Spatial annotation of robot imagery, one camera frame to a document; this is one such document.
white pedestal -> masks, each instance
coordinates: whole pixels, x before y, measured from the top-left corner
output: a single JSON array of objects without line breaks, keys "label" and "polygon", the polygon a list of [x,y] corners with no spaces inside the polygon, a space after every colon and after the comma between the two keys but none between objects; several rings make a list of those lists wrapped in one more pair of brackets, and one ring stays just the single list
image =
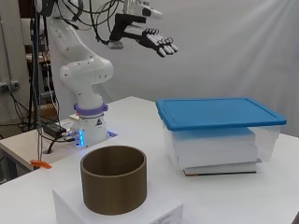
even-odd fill
[{"label": "white pedestal", "polygon": [[83,202],[80,180],[53,190],[57,224],[181,224],[183,204],[149,183],[147,200],[136,210],[103,216]]}]

white wall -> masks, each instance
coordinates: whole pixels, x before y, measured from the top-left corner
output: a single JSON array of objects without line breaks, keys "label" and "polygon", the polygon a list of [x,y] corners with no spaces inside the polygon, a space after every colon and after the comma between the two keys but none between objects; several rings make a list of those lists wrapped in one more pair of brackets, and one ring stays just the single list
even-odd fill
[{"label": "white wall", "polygon": [[[123,50],[83,41],[112,61],[114,77],[99,90],[110,100],[137,96],[250,96],[288,118],[284,133],[299,134],[299,2],[296,0],[152,0],[164,13],[148,27],[172,36],[179,53],[161,59],[127,40]],[[63,117],[73,113],[74,97],[60,83],[66,63],[51,45],[56,91]]]},{"label": "white wall", "polygon": [[[18,0],[0,0],[0,15],[4,22],[4,35],[8,51],[7,59],[4,50],[4,40],[0,30],[0,81],[9,82],[7,70],[7,60],[9,60],[12,79],[18,80],[21,83],[21,88],[14,92],[14,95],[21,103],[27,105],[29,100],[29,75],[22,41]],[[16,117],[11,97],[0,93],[0,121]]]}]

blue lid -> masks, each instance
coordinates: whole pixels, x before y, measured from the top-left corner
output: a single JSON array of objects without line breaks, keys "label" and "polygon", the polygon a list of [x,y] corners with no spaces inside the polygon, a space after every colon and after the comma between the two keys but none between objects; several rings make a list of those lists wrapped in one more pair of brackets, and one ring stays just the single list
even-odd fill
[{"label": "blue lid", "polygon": [[287,123],[250,98],[161,99],[156,105],[165,126],[173,132]]}]

white box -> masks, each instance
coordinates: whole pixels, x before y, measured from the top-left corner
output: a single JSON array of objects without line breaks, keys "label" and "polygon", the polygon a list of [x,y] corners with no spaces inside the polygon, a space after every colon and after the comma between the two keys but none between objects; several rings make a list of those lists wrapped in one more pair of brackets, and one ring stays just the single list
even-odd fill
[{"label": "white box", "polygon": [[190,167],[252,162],[271,158],[280,126],[170,132],[164,141],[172,162]]},{"label": "white box", "polygon": [[183,204],[149,184],[147,200],[118,216],[99,215],[83,202],[80,180],[53,190],[57,224],[181,224]]}]

blue led light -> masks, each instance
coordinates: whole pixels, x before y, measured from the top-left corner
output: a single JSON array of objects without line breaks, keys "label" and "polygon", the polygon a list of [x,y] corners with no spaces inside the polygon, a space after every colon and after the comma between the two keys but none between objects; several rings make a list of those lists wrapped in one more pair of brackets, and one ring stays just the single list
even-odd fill
[{"label": "blue led light", "polygon": [[80,135],[80,145],[83,147],[84,146],[84,138],[83,138],[83,131],[79,131],[78,132]]}]

